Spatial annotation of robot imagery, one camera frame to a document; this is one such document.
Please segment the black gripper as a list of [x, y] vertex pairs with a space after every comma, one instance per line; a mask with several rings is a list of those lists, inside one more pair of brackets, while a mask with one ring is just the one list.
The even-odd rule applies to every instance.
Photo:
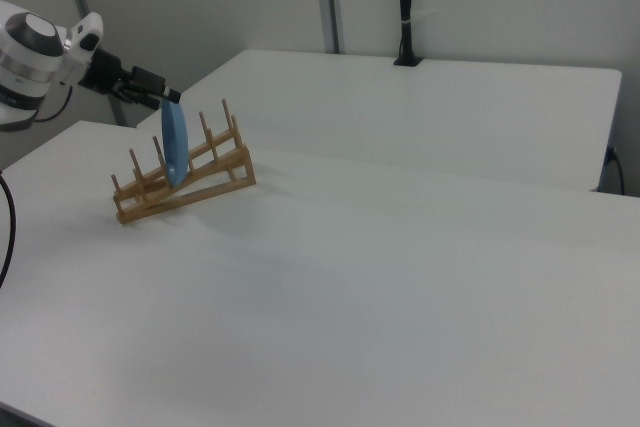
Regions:
[[[135, 91], [131, 81], [142, 91]], [[144, 68], [134, 66], [130, 73], [123, 69], [119, 57], [97, 49], [79, 85], [99, 94], [111, 94], [126, 104], [140, 104], [147, 108], [159, 108], [160, 100], [180, 101], [182, 94], [169, 87], [164, 77]]]

